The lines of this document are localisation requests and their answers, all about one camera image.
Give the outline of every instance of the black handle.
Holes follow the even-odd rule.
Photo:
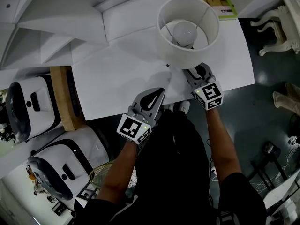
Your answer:
[[[73,181],[76,179],[76,177],[74,176],[74,174],[71,172],[71,170],[69,169],[67,164],[64,164],[64,166],[62,167],[62,170],[64,170],[64,172],[66,173],[67,177]]]
[[[36,92],[31,93],[30,98],[31,98],[33,110],[39,112],[41,109],[38,104],[37,93]]]

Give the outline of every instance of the lamp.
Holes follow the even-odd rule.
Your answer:
[[[176,68],[190,69],[215,44],[219,19],[202,0],[170,0],[161,7],[156,27],[161,59]]]

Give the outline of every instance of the light bulb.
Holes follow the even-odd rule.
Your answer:
[[[182,47],[193,44],[197,38],[197,29],[190,22],[179,22],[173,30],[173,39]]]

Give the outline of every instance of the black shirt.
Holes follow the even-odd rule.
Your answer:
[[[233,173],[220,186],[219,209],[208,198],[187,184],[174,184],[156,195],[149,192],[135,197],[133,203],[119,211],[111,202],[90,200],[78,214],[77,224],[216,224],[220,211],[234,213],[240,225],[265,225],[266,209],[262,198],[242,173]]]

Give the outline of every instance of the shoe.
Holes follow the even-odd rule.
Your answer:
[[[288,96],[282,95],[279,92],[273,92],[273,100],[275,107],[283,107],[300,116],[300,102],[297,102]]]
[[[179,105],[178,111],[183,111],[185,114],[187,114],[188,110],[189,110],[189,101],[182,101]]]
[[[169,109],[173,112],[174,110],[174,103],[164,105],[164,110]]]
[[[288,97],[295,100],[296,102],[300,102],[300,88],[298,88],[296,85],[287,82],[285,84],[285,88],[287,91]]]

